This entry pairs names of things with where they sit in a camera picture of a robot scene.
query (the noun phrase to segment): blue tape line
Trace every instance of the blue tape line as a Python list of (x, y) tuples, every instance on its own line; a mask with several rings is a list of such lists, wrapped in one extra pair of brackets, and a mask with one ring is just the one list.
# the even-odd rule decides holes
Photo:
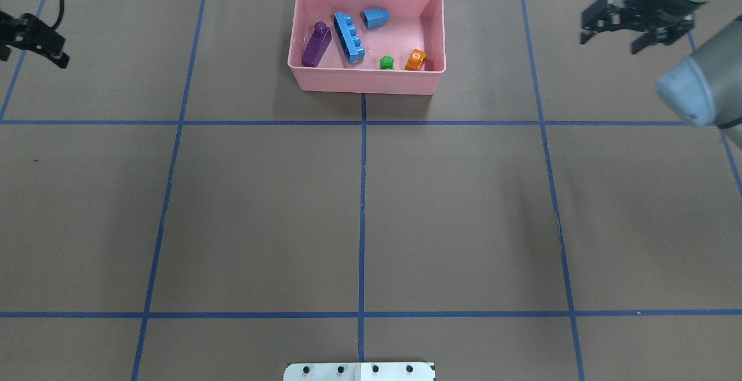
[(0, 318), (141, 318), (141, 315), (106, 311), (0, 311)]
[[(687, 33), (688, 35), (688, 42), (691, 43), (691, 50), (695, 52), (696, 46), (695, 46), (695, 40), (693, 40), (693, 35), (691, 32)], [(740, 180), (740, 173), (737, 169), (737, 163), (734, 161), (734, 156), (732, 155), (732, 149), (729, 148), (729, 140), (726, 138), (726, 135), (724, 135), (724, 132), (719, 130), (719, 133), (721, 134), (721, 141), (724, 143), (724, 151), (726, 151), (726, 159), (729, 160), (729, 166), (732, 167), (732, 174), (734, 175), (734, 182), (737, 183), (737, 190), (739, 190), (740, 197), (742, 197), (742, 180)]]
[[(42, 9), (44, 8), (44, 3), (46, 3), (46, 0), (41, 0), (39, 3), (39, 7), (37, 8), (37, 12), (35, 13), (36, 17), (40, 17), (42, 14)], [(0, 108), (0, 120), (5, 117), (5, 111), (8, 109), (8, 104), (10, 104), (10, 97), (13, 95), (13, 88), (16, 87), (16, 80), (18, 80), (18, 75), (21, 74), (21, 67), (23, 66), (23, 61), (26, 59), (26, 50), (21, 51), (21, 56), (18, 58), (18, 63), (16, 64), (16, 70), (13, 72), (13, 78), (10, 79), (10, 84), (8, 85), (8, 92), (5, 93), (5, 100), (2, 103), (2, 108)]]
[(734, 156), (732, 156), (732, 149), (729, 148), (729, 140), (726, 138), (726, 135), (724, 135), (724, 132), (719, 130), (719, 133), (721, 135), (721, 141), (724, 143), (724, 151), (726, 151), (726, 157), (729, 159), (729, 165), (732, 167), (732, 174), (734, 174), (734, 180), (737, 183), (737, 190), (739, 190), (740, 197), (742, 197), (742, 180), (740, 180), (740, 173), (739, 170), (737, 170)]
[(358, 317), (358, 362), (366, 362), (366, 351), (364, 350), (364, 321), (363, 317)]
[(538, 126), (536, 121), (372, 120), (369, 126)]
[(548, 137), (546, 135), (546, 124), (544, 121), (544, 111), (541, 105), (541, 90), (539, 87), (539, 77), (536, 70), (536, 58), (533, 55), (533, 41), (530, 35), (530, 24), (528, 23), (528, 9), (526, 0), (520, 0), (523, 10), (523, 23), (525, 25), (525, 37), (528, 43), (528, 59), (530, 59), (530, 74), (533, 79), (533, 89), (536, 94), (536, 108), (539, 112), (539, 121), (541, 122), (541, 141), (544, 146), (544, 157), (546, 158), (546, 172), (549, 178), (549, 189), (551, 190), (551, 204), (554, 208), (556, 223), (559, 230), (559, 248), (562, 251), (562, 275), (564, 276), (564, 286), (567, 293), (567, 306), (570, 313), (570, 326), (572, 326), (572, 341), (574, 343), (574, 356), (577, 360), (577, 375), (580, 381), (585, 381), (585, 368), (583, 366), (583, 352), (580, 347), (580, 334), (577, 331), (577, 318), (574, 316), (574, 301), (572, 297), (572, 283), (569, 279), (569, 266), (567, 263), (567, 249), (564, 246), (564, 233), (562, 231), (562, 217), (559, 214), (559, 201), (557, 201), (557, 188), (554, 185), (554, 170), (551, 167), (551, 154), (549, 154)]
[[(358, 126), (357, 120), (0, 120), (3, 125), (318, 125)], [(684, 122), (548, 120), (548, 126), (688, 126)], [(367, 126), (539, 126), (539, 121), (369, 120)]]
[(688, 126), (686, 122), (654, 122), (654, 121), (545, 121), (548, 126)]
[(149, 283), (147, 284), (147, 296), (144, 302), (144, 315), (141, 318), (140, 337), (137, 342), (137, 352), (134, 355), (134, 364), (132, 369), (132, 381), (136, 381), (139, 375), (139, 367), (141, 363), (141, 352), (144, 349), (144, 340), (147, 333), (147, 321), (150, 306), (152, 304), (152, 292), (154, 290), (154, 280), (157, 275), (157, 264), (159, 262), (159, 251), (162, 246), (162, 235), (165, 232), (165, 215), (168, 212), (168, 206), (170, 204), (170, 191), (172, 190), (173, 175), (175, 172), (175, 161), (177, 161), (178, 150), (180, 149), (180, 137), (183, 134), (183, 119), (186, 115), (186, 106), (188, 106), (188, 93), (191, 89), (191, 77), (193, 76), (193, 66), (196, 62), (196, 50), (198, 48), (198, 37), (201, 34), (201, 21), (203, 19), (203, 10), (206, 6), (206, 0), (201, 0), (201, 7), (198, 11), (198, 19), (196, 20), (196, 32), (193, 37), (193, 47), (191, 48), (191, 60), (188, 62), (188, 74), (185, 78), (185, 88), (183, 89), (183, 101), (180, 105), (180, 117), (178, 118), (178, 128), (175, 133), (175, 142), (173, 145), (173, 154), (170, 157), (170, 169), (168, 172), (168, 180), (165, 185), (165, 199), (162, 201), (162, 212), (159, 215), (159, 229), (157, 230), (157, 241), (154, 245), (154, 254), (152, 256), (152, 267), (149, 274)]
[(297, 126), (357, 126), (354, 120), (186, 120), (186, 125), (297, 125)]
[(742, 315), (742, 309), (676, 309), (676, 310), (580, 310), (577, 317), (641, 317), (642, 315)]
[(686, 35), (688, 35), (688, 42), (691, 43), (691, 51), (695, 52), (695, 40), (693, 40), (693, 35), (691, 32), (687, 32)]
[(354, 311), (150, 312), (149, 318), (358, 318)]
[[(0, 318), (142, 318), (141, 312), (98, 311), (0, 311)], [(546, 310), (546, 311), (297, 311), (297, 312), (150, 312), (152, 318), (514, 318), (514, 317), (644, 317), (644, 315), (742, 315), (742, 309), (657, 309), (657, 310)]]
[(358, 218), (358, 362), (363, 362), (363, 316), (366, 308), (366, 94), (361, 94), (361, 201)]
[(369, 311), (366, 318), (478, 318), (478, 317), (570, 317), (567, 310), (552, 311)]
[(3, 120), (4, 125), (178, 125), (177, 120)]

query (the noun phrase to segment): blue block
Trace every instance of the blue block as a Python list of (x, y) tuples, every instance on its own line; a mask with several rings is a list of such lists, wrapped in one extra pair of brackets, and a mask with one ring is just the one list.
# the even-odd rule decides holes
[(358, 59), (366, 56), (366, 50), (361, 47), (361, 38), (356, 34), (353, 19), (350, 14), (337, 12), (334, 14), (334, 29), (337, 30), (337, 38), (345, 51), (345, 58), (351, 64), (357, 64)]
[(371, 8), (363, 12), (363, 24), (366, 29), (376, 29), (389, 21), (389, 12), (385, 9)]

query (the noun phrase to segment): green block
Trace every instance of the green block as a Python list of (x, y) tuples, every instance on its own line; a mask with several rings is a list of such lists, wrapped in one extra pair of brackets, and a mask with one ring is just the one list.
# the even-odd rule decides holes
[(394, 59), (389, 55), (381, 58), (381, 69), (394, 69)]

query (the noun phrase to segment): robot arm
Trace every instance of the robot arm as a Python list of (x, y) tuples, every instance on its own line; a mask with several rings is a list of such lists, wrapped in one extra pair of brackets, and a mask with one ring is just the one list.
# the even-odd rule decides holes
[[(710, 0), (598, 0), (583, 11), (580, 42), (599, 32), (643, 32), (631, 53), (671, 45), (694, 27), (695, 9)], [(657, 83), (667, 106), (691, 125), (716, 125), (742, 148), (742, 16), (683, 58)]]
[(650, 45), (672, 45), (694, 27), (695, 9), (710, 0), (598, 0), (583, 11), (585, 45), (599, 32), (635, 30), (643, 32), (631, 44), (631, 53)]
[(0, 11), (0, 61), (7, 61), (10, 48), (30, 50), (58, 67), (65, 69), (70, 57), (63, 53), (64, 37), (56, 28), (64, 16), (64, 0), (59, 0), (59, 15), (48, 26), (33, 14), (24, 13), (18, 19)]
[(716, 125), (742, 148), (742, 16), (662, 77), (657, 93), (681, 119)]

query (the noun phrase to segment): pink plastic bin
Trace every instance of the pink plastic bin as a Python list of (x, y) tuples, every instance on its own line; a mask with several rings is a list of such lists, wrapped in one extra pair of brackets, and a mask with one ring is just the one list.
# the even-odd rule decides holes
[[(369, 8), (389, 10), (389, 21), (366, 29), (361, 12)], [(366, 50), (358, 64), (345, 59), (332, 24), (336, 11), (350, 14), (358, 29)], [(318, 21), (332, 27), (332, 42), (318, 67), (305, 67), (301, 56)], [(427, 52), (425, 64), (419, 71), (405, 70), (415, 48)], [(384, 55), (394, 58), (394, 70), (379, 69)], [(430, 95), (446, 70), (443, 0), (296, 0), (289, 67), (305, 91)]]

